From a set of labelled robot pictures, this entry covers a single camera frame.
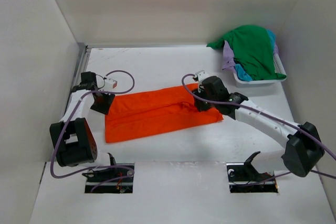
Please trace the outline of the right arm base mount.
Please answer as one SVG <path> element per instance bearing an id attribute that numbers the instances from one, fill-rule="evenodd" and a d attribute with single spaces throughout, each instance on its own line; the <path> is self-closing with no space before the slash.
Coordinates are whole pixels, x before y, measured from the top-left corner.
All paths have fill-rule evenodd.
<path id="1" fill-rule="evenodd" d="M 226 164 L 230 193 L 278 193 L 274 172 L 259 173 L 252 166 L 258 154 L 254 152 L 242 163 Z"/>

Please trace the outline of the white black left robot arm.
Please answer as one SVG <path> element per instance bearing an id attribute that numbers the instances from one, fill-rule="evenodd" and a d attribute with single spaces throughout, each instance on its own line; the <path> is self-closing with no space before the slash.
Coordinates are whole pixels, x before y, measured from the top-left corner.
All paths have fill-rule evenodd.
<path id="1" fill-rule="evenodd" d="M 98 157 L 98 149 L 87 122 L 90 110 L 107 115 L 115 97 L 114 94 L 90 93 L 97 91 L 98 83 L 93 72 L 81 73 L 81 82 L 71 90 L 70 103 L 59 122 L 53 123 L 50 136 L 53 145 L 60 140 L 56 151 L 59 166 L 75 167 L 79 164 L 94 163 Z"/>

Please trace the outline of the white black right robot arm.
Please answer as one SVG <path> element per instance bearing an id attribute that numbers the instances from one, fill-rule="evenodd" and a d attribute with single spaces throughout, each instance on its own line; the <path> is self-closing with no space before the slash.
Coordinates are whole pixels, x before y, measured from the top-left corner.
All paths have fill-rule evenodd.
<path id="1" fill-rule="evenodd" d="M 325 154 L 313 124 L 277 120 L 243 94 L 229 93 L 219 77 L 209 76 L 205 71 L 196 73 L 193 79 L 197 82 L 197 88 L 192 91 L 194 103 L 200 112 L 215 108 L 220 114 L 266 134 L 281 146 L 274 152 L 254 152 L 240 164 L 247 181 L 259 182 L 276 170 L 306 177 Z"/>

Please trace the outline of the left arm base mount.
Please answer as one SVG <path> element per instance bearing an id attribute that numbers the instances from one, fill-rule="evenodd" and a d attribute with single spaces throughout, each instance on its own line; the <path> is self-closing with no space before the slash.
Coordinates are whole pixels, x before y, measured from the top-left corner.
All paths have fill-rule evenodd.
<path id="1" fill-rule="evenodd" d="M 82 176 L 86 179 L 86 194 L 131 194 L 133 193 L 132 170 L 134 164 L 117 164 L 117 168 L 90 169 Z"/>

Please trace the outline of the orange t shirt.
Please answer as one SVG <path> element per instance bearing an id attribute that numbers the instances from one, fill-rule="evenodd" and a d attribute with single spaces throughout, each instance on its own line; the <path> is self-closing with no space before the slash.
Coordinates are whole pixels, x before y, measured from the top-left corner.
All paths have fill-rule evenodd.
<path id="1" fill-rule="evenodd" d="M 200 112 L 183 86 L 115 97 L 105 116 L 105 142 L 135 140 L 158 134 L 217 123 L 215 109 Z"/>

